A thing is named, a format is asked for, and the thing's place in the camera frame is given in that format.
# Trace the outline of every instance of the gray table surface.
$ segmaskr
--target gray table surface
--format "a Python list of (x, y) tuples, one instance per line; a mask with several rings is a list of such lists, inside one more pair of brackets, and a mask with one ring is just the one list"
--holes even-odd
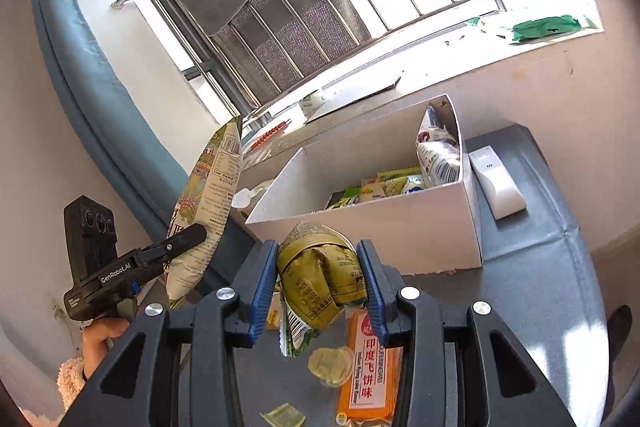
[[(510, 126), (469, 139), (467, 150), (491, 145), (527, 201), (527, 209), (496, 221), (476, 181), (481, 210), (480, 269), (454, 275), (405, 276), (442, 303), (489, 302), (524, 344), (569, 408), (577, 427), (600, 424), (607, 389), (606, 320), (591, 257), (575, 217), (529, 131)], [(337, 393), (306, 368), (315, 347), (345, 343), (341, 317), (298, 359), (279, 353), (278, 332), (254, 349), (236, 349), (244, 423), (265, 427), (260, 413), (289, 402), (305, 427), (335, 425)], [(187, 371), (181, 375), (186, 383)]]

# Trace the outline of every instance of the camera lens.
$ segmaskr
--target camera lens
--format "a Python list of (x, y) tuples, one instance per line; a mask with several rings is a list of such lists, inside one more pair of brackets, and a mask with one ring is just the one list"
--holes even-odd
[(95, 224), (101, 232), (107, 229), (107, 224), (104, 222), (104, 216), (102, 214), (95, 216)]

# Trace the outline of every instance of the snack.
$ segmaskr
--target snack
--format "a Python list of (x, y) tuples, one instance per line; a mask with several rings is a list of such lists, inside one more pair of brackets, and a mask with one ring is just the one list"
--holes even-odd
[(279, 330), (282, 320), (282, 302), (280, 301), (280, 292), (273, 292), (271, 295), (271, 304), (267, 312), (267, 320), (264, 327), (268, 330)]
[(322, 225), (296, 225), (278, 247), (282, 284), (280, 350), (298, 356), (347, 305), (367, 299), (364, 275), (351, 243)]
[(366, 311), (351, 317), (348, 346), (355, 357), (353, 374), (340, 389), (336, 423), (390, 420), (396, 409), (402, 348), (380, 345)]
[(420, 167), (408, 167), (406, 169), (396, 169), (395, 171), (379, 172), (378, 179), (380, 181), (399, 178), (400, 176), (410, 176), (412, 174), (420, 174)]
[(306, 363), (306, 367), (327, 387), (340, 387), (353, 372), (353, 351), (347, 346), (332, 349), (318, 347)]
[(411, 174), (420, 174), (419, 167), (397, 169), (395, 171), (379, 172), (378, 180), (387, 196), (397, 196), (402, 193), (406, 179)]
[(424, 180), (421, 174), (414, 174), (413, 176), (406, 177), (406, 183), (402, 188), (402, 194), (408, 194), (415, 192), (416, 190), (422, 190), (424, 187)]
[(360, 189), (360, 203), (378, 200), (385, 196), (385, 189), (382, 188), (382, 185), (377, 178), (370, 178), (369, 180), (362, 181), (362, 188)]
[(271, 427), (300, 427), (306, 417), (298, 409), (288, 403), (283, 403), (267, 414), (260, 413)]
[(350, 204), (359, 203), (360, 202), (360, 186), (354, 187), (353, 185), (351, 185), (350, 187), (345, 188), (344, 192), (342, 193), (342, 197), (337, 201), (337, 203), (332, 204), (332, 201), (334, 200), (334, 196), (331, 197), (331, 200), (329, 201), (329, 206), (327, 206), (327, 209), (338, 208), (340, 206), (349, 206)]
[(415, 141), (422, 178), (426, 187), (458, 180), (460, 147), (429, 104)]
[(166, 292), (172, 307), (200, 281), (225, 229), (240, 177), (241, 130), (242, 118), (237, 116), (214, 133), (175, 204), (167, 237), (200, 223), (207, 229), (207, 238), (165, 269)]

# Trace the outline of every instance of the barcode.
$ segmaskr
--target barcode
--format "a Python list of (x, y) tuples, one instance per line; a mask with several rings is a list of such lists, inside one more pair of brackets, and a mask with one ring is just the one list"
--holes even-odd
[(298, 349), (305, 338), (305, 331), (310, 328), (291, 310), (287, 310), (287, 322), (291, 331), (291, 342)]
[(458, 179), (458, 169), (452, 167), (445, 159), (440, 160), (433, 169), (436, 179), (444, 183), (452, 183)]
[(235, 136), (227, 134), (222, 140), (222, 145), (220, 147), (231, 154), (238, 154), (240, 152), (240, 140)]

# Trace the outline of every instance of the window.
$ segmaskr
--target window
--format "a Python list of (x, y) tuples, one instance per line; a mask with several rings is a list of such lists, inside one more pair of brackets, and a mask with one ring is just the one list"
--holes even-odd
[(185, 74), (185, 77), (202, 103), (212, 114), (213, 118), (215, 118), (218, 123), (229, 121), (232, 117), (231, 111), (225, 106), (211, 85), (215, 80), (211, 78), (205, 79), (198, 73), (185, 46), (180, 44), (180, 41), (172, 32), (170, 26), (162, 18), (161, 10), (154, 5), (152, 0), (135, 0), (134, 2), (178, 69), (183, 73), (187, 71), (195, 71), (197, 73), (196, 75)]
[[(237, 109), (249, 122), (262, 115), (269, 120), (270, 113), (275, 115), (331, 81), (327, 71), (336, 77), (344, 74), (339, 66), (345, 58), (352, 57), (350, 65), (358, 67), (356, 54), (375, 60), (394, 47), (504, 9), (500, 0), (321, 1), (320, 19), (314, 6), (314, 20), (305, 11), (308, 0), (249, 0), (215, 36), (203, 35), (175, 0), (137, 2), (178, 67), (192, 86), (198, 86), (194, 89), (209, 110)], [(279, 20), (263, 10), (268, 3), (278, 3)], [(247, 18), (260, 24), (242, 25)], [(176, 32), (182, 38), (177, 39)], [(191, 53), (181, 54), (180, 47), (189, 47)]]

